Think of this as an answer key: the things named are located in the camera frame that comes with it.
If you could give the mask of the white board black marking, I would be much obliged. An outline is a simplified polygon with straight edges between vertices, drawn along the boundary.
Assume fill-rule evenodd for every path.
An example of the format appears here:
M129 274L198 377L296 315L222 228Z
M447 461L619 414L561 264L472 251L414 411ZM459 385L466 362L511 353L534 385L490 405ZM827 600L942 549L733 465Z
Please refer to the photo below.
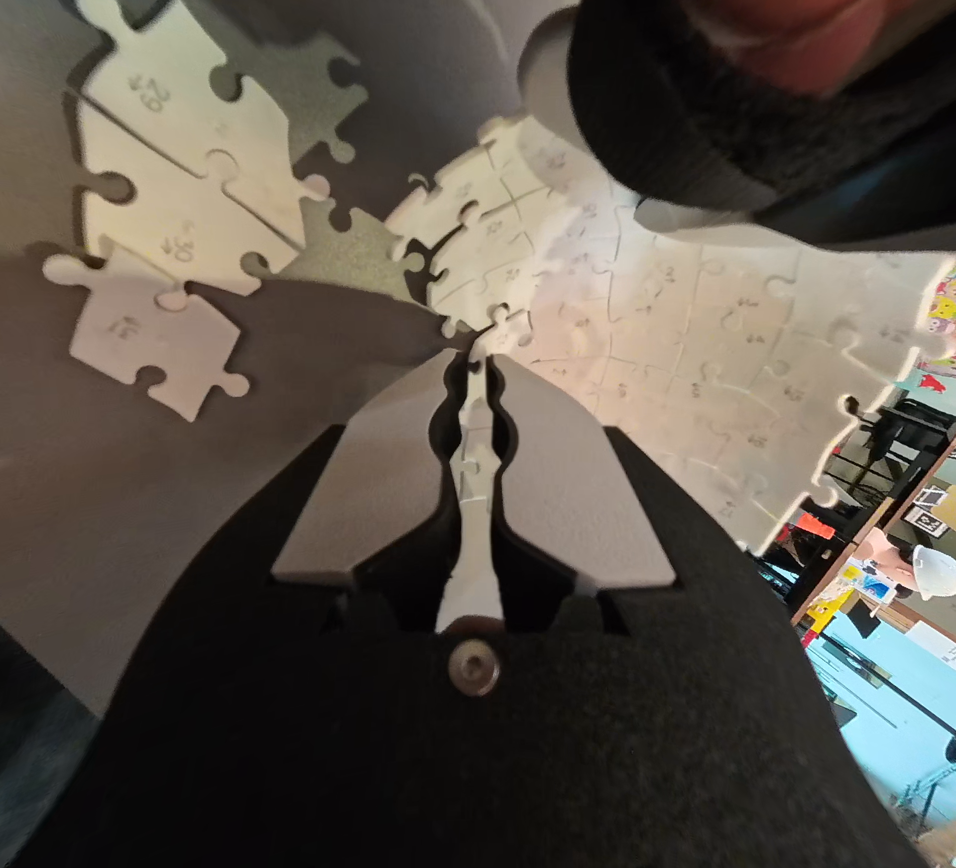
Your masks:
M933 538L955 528L955 486L929 485L916 495L903 519Z

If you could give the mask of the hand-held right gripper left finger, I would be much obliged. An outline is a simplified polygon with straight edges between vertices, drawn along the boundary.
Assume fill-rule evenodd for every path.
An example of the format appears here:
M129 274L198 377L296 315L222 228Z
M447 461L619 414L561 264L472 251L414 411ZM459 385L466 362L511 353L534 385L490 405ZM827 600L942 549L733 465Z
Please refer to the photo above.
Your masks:
M443 467L429 431L459 356L425 360L352 416L272 565L277 581L355 588L361 566L435 514Z

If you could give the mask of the partly built puzzle ball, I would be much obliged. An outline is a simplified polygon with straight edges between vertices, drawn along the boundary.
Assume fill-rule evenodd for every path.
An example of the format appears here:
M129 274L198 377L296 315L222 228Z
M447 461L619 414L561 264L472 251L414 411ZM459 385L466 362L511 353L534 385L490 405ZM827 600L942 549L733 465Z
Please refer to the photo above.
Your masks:
M529 116L479 143L385 221L434 248L427 305L482 331L527 313L525 367L617 427L738 543L761 551L825 459L921 351L947 253L833 253L735 215L639 200Z

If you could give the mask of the single white puzzle piece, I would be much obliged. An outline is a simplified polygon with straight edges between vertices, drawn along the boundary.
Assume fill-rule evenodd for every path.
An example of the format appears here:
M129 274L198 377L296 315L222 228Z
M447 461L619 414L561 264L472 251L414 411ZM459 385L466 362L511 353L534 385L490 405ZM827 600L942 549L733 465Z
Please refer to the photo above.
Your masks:
M326 201L328 181L296 179L289 121L254 79L242 76L232 101L213 92L227 57L181 0L141 28L118 0L74 3L113 41L81 89L85 162L134 186L129 204L84 205L92 251L118 244L180 285L253 293L245 256L272 273L292 264L306 245L301 201Z

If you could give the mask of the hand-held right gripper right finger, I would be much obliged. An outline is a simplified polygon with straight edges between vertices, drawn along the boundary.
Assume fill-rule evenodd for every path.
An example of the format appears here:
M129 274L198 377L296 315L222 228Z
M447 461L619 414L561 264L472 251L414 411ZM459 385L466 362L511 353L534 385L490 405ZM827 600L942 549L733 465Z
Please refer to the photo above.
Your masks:
M491 360L516 447L501 474L508 528L570 571L576 591L671 587L676 573L602 425L516 360Z

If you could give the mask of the cluttered wooden shelf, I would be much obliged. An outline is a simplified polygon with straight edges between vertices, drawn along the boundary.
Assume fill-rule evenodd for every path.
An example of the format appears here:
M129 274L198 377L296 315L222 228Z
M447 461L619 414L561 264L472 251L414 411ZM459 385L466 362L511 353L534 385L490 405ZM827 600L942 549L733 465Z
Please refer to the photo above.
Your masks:
M929 485L954 485L954 403L901 392L827 463L836 502L806 502L833 534L786 525L757 563L795 631L868 785L930 866L954 866L954 597L894 584L864 540L910 559L917 545L954 557L903 517Z

